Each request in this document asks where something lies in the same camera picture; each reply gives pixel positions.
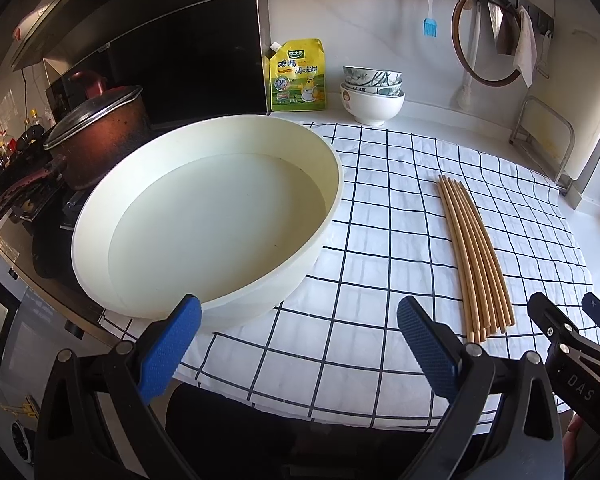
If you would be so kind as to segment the person's right hand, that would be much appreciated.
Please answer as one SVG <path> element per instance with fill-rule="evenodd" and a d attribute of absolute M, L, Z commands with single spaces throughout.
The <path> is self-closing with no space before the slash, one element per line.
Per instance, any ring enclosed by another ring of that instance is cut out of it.
<path fill-rule="evenodd" d="M 571 479 L 580 468 L 585 456 L 584 445 L 580 433 L 585 427 L 585 421 L 576 413 L 572 414 L 567 429 L 562 436 L 562 448 L 565 457 L 565 478 Z"/>

